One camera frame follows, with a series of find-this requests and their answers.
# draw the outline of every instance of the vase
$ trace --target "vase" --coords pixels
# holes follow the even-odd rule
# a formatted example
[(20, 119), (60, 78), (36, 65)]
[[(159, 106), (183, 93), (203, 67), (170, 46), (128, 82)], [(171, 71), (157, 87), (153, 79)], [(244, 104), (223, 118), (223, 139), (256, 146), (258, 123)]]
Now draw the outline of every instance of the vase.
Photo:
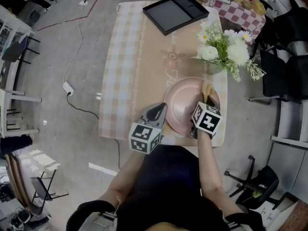
[(222, 70), (224, 70), (220, 65), (218, 64), (212, 64), (212, 63), (206, 63), (206, 73), (208, 75), (216, 75), (219, 74)]

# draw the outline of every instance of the checkered tablecloth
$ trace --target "checkered tablecloth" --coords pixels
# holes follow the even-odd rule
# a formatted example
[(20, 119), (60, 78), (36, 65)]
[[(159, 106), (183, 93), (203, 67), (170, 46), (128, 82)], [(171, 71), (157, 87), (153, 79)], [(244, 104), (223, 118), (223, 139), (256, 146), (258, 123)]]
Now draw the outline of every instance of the checkered tablecloth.
[[(147, 82), (152, 82), (152, 91), (146, 95), (145, 102), (153, 104), (164, 100), (167, 91), (166, 85), (170, 86), (183, 77), (196, 77), (196, 73), (193, 71), (189, 73), (185, 69), (194, 65), (196, 67), (199, 64), (195, 59), (190, 58), (189, 51), (191, 54), (196, 54), (197, 46), (195, 44), (198, 44), (198, 39), (192, 29), (200, 27), (200, 22), (163, 36), (160, 31), (157, 32), (157, 27), (142, 12), (142, 8), (151, 3), (153, 1), (125, 2), (117, 7), (118, 16), (111, 37), (102, 85), (99, 134), (103, 137), (128, 139), (132, 122), (138, 120), (140, 110), (147, 106), (141, 105), (144, 99), (140, 99), (141, 93), (146, 92), (149, 88)], [(210, 7), (207, 9), (210, 14), (205, 21), (209, 25), (214, 21), (219, 24), (217, 10)], [(190, 41), (187, 40), (187, 37), (190, 37), (192, 43), (188, 43)], [(166, 64), (165, 53), (173, 51), (178, 57), (186, 53), (186, 57), (183, 57), (181, 62), (180, 60), (175, 62), (172, 59), (168, 62), (168, 60), (168, 64)], [(144, 74), (147, 73), (149, 67), (148, 61), (154, 62), (157, 68), (151, 68), (152, 73), (145, 77)], [(173, 67), (179, 63), (182, 63), (182, 68), (176, 71), (178, 73), (175, 76)], [(219, 96), (223, 122), (219, 126), (217, 135), (213, 138), (212, 144), (213, 146), (221, 146), (225, 136), (227, 115), (227, 73), (221, 72), (214, 76), (198, 74), (197, 77), (207, 78)], [(159, 88), (153, 84), (155, 79), (161, 81), (158, 84)], [(165, 124), (162, 144), (196, 145), (196, 142), (196, 140), (178, 134), (168, 124)]]
[(252, 35), (252, 42), (259, 35), (265, 24), (265, 16), (257, 15), (253, 9), (247, 10), (241, 4), (232, 1), (230, 4), (218, 0), (204, 0), (204, 6), (218, 10), (219, 16), (240, 25)]

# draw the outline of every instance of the shoe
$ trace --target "shoe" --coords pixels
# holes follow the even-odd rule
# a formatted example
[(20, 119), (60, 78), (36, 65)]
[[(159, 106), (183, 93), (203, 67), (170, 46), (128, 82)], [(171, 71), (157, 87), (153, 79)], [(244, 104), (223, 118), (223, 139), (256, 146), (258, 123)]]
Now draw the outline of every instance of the shoe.
[(50, 6), (48, 8), (45, 9), (44, 13), (47, 13), (48, 9), (50, 8)]

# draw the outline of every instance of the power strip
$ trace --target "power strip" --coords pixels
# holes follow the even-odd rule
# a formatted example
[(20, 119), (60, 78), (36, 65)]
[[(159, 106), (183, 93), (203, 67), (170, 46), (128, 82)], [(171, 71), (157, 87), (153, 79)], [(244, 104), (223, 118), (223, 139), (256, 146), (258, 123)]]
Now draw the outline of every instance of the power strip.
[(73, 96), (75, 93), (74, 89), (70, 86), (70, 84), (67, 83), (67, 81), (63, 84), (63, 88), (67, 93), (70, 93), (70, 96)]

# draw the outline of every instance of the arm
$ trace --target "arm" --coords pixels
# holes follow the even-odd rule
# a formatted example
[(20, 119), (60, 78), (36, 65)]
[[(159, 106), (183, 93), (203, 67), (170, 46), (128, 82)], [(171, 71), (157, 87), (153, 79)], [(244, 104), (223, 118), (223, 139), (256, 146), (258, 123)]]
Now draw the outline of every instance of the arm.
[(128, 196), (143, 163), (144, 157), (145, 154), (143, 153), (133, 152), (125, 165), (114, 177), (107, 191), (98, 200), (105, 200), (117, 209), (119, 205), (118, 199), (124, 201)]
[(223, 190), (211, 139), (201, 130), (198, 130), (198, 153), (202, 196), (213, 201), (218, 208), (222, 209), (226, 217), (234, 213), (243, 213)]

